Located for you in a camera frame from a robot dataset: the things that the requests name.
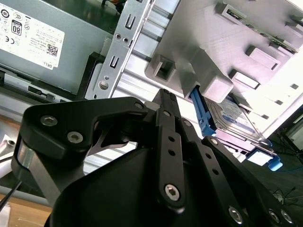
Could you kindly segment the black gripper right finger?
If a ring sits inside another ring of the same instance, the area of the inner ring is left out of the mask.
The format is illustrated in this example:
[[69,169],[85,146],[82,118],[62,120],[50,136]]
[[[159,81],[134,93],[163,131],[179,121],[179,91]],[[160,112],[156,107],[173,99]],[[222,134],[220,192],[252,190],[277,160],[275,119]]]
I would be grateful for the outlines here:
[[297,220],[214,137],[200,139],[176,119],[185,166],[186,209],[180,227],[295,227]]

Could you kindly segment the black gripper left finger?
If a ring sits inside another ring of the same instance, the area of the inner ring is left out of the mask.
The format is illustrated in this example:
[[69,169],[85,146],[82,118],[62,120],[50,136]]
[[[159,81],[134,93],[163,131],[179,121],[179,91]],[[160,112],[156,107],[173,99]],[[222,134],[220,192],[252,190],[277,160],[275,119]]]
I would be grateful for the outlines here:
[[183,162],[176,96],[160,89],[150,105],[134,97],[34,105],[24,112],[13,173],[39,188],[54,207],[77,180],[137,149],[155,152],[158,181],[171,180],[177,201]]

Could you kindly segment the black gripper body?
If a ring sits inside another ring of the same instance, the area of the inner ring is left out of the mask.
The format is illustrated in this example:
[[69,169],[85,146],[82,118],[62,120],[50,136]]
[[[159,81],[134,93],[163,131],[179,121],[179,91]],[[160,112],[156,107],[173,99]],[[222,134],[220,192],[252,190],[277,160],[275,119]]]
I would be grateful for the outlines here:
[[156,154],[134,150],[68,186],[48,227],[234,227],[237,201],[212,150],[191,146],[171,180],[158,181]]

